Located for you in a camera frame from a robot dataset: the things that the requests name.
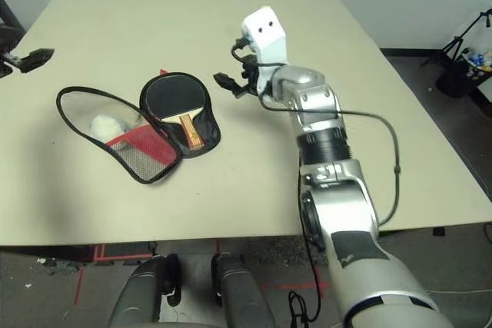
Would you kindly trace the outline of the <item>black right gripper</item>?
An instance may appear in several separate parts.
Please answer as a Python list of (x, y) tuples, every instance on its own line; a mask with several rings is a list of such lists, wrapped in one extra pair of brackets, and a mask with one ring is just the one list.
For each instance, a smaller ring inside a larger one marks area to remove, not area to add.
[(219, 72), (213, 75), (215, 82), (224, 90), (230, 91), (235, 98), (241, 98), (245, 94), (258, 93), (259, 69), (257, 67), (257, 58), (255, 55), (245, 55), (242, 58), (243, 71), (241, 76), (247, 81), (247, 84), (240, 86), (233, 78)]

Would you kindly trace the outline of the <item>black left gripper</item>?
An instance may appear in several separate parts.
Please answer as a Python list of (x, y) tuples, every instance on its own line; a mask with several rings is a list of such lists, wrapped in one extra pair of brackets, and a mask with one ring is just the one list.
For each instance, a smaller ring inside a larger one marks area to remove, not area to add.
[(7, 77), (18, 69), (21, 73), (28, 73), (36, 68), (41, 67), (47, 63), (55, 50), (52, 48), (39, 48), (29, 53), (26, 57), (22, 58), (20, 64), (17, 66), (10, 65), (6, 62), (0, 63), (0, 78)]

